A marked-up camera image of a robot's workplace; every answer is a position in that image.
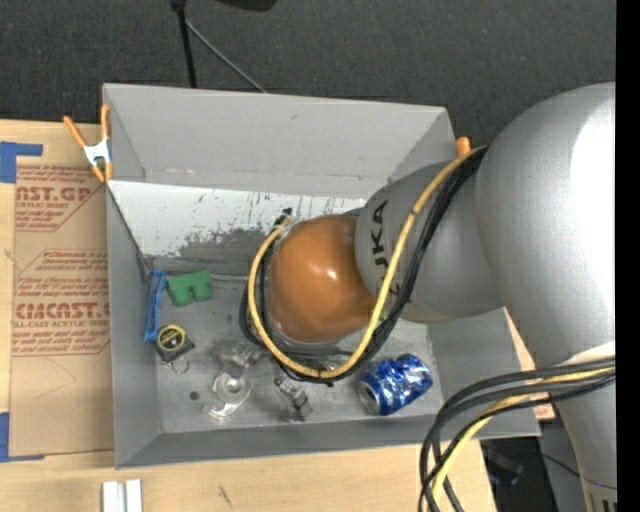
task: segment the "wooden table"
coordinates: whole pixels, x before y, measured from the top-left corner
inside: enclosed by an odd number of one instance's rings
[[[98,127],[80,128],[89,143],[98,140]],[[0,121],[0,141],[41,143],[54,159],[80,151],[62,123]],[[0,183],[0,412],[9,409],[15,193]],[[98,511],[102,482],[137,478],[152,512],[415,510],[418,456],[411,445],[121,471],[112,451],[47,456],[0,464],[0,511]],[[465,447],[450,478],[469,511],[496,510],[478,442]]]

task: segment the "blue can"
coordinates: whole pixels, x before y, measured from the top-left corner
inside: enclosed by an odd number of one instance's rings
[[[358,394],[371,414],[388,416],[424,395],[433,385],[427,365],[413,354],[402,354],[370,365],[358,383]]]

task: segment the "yellow cable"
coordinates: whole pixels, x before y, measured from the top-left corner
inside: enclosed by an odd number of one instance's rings
[[[542,379],[540,383],[549,384],[549,383],[558,382],[558,381],[572,381],[572,380],[577,380],[581,378],[593,377],[595,375],[599,375],[601,373],[605,373],[610,370],[611,370],[610,368],[603,368],[602,370],[575,372],[567,375],[558,375],[556,377],[549,377],[547,379]],[[505,407],[509,407],[510,405],[513,405],[513,404],[517,404],[518,402],[522,402],[523,400],[531,397],[532,395],[533,393],[526,393],[524,395],[516,395],[516,396],[510,396],[508,398],[503,398],[502,400],[497,401],[495,404],[493,404],[491,407],[489,407],[486,411],[481,413],[479,416],[483,416],[485,414],[493,413],[493,412],[497,413],[501,409],[504,409]],[[451,468],[451,465],[453,464],[456,457],[460,454],[460,451],[462,451],[462,449],[467,444],[469,439],[471,439],[476,434],[476,432],[478,432],[482,427],[484,427],[492,419],[493,419],[493,416],[490,416],[489,418],[485,418],[484,420],[478,422],[473,427],[471,427],[460,439],[460,442],[456,445],[456,447],[451,451],[451,455],[449,455],[449,458],[442,465],[437,475],[434,477],[433,481],[431,482],[431,490],[433,492],[433,497],[436,501],[440,496],[440,490],[442,489],[442,484],[445,478],[447,477],[447,473],[449,472],[449,469]]]
[[[260,319],[260,315],[258,314],[258,308],[256,306],[256,301],[255,301],[256,275],[258,273],[260,261],[262,261],[264,253],[267,251],[269,246],[276,240],[276,238],[278,238],[278,236],[280,235],[280,232],[282,231],[282,229],[284,229],[284,226],[278,226],[274,230],[274,232],[272,232],[271,235],[267,237],[267,239],[264,241],[264,243],[258,250],[258,253],[256,254],[256,257],[254,258],[253,264],[251,266],[251,272],[249,273],[249,284],[248,284],[249,311],[251,313],[251,318],[253,319],[253,323],[255,324],[255,327],[258,330],[258,334],[260,335],[260,338],[264,342],[265,346],[269,349],[269,351],[273,354],[273,356],[278,361],[280,361],[280,363],[308,377],[314,377],[319,379],[332,379],[335,377],[339,377],[343,373],[349,371],[360,360],[360,358],[362,357],[362,354],[364,354],[365,350],[369,346],[369,342],[371,341],[373,332],[375,331],[378,325],[378,321],[380,320],[380,315],[382,314],[382,308],[384,307],[384,304],[387,300],[387,295],[389,293],[389,288],[391,287],[391,282],[393,281],[393,278],[396,273],[396,269],[398,267],[398,263],[400,262],[400,256],[402,255],[402,252],[404,250],[405,242],[415,222],[415,217],[418,215],[418,213],[420,213],[420,211],[422,210],[426,202],[435,192],[436,188],[439,185],[441,185],[442,182],[453,171],[455,171],[462,162],[464,162],[468,158],[471,158],[475,153],[477,153],[481,149],[483,148],[476,148],[470,151],[469,153],[460,155],[455,160],[452,160],[451,162],[449,162],[449,164],[447,164],[433,178],[433,180],[431,180],[429,185],[427,185],[427,187],[423,190],[422,194],[420,194],[420,197],[418,197],[417,201],[414,203],[413,207],[411,208],[411,211],[409,212],[409,215],[407,216],[407,219],[405,220],[405,223],[402,227],[402,231],[400,232],[400,235],[398,235],[398,241],[396,242],[396,245],[393,250],[393,254],[391,256],[391,260],[389,261],[389,267],[387,269],[387,273],[384,276],[384,280],[382,281],[380,294],[376,299],[376,303],[373,308],[371,317],[369,319],[367,329],[364,332],[362,339],[360,340],[360,343],[358,344],[356,349],[353,351],[349,359],[345,361],[342,365],[340,365],[338,368],[335,368],[333,370],[317,370],[315,368],[310,368],[308,366],[304,366],[294,361],[293,359],[288,357],[286,354],[284,354],[273,343],[273,341],[269,338],[269,335],[265,331],[264,326],[262,325],[262,321]]]

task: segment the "green block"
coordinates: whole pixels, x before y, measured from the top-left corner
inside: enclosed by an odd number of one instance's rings
[[[167,290],[175,306],[186,306],[193,298],[196,301],[211,298],[211,276],[208,270],[200,270],[182,276],[168,277]]]

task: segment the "gray robot arm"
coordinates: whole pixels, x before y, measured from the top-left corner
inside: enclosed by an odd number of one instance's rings
[[[556,96],[513,121],[453,198],[404,317],[428,323],[505,306],[540,368],[611,352],[614,148],[615,84]],[[356,257],[373,293],[407,205],[440,167],[391,183],[360,214]],[[617,509],[615,393],[558,404],[591,512]]]

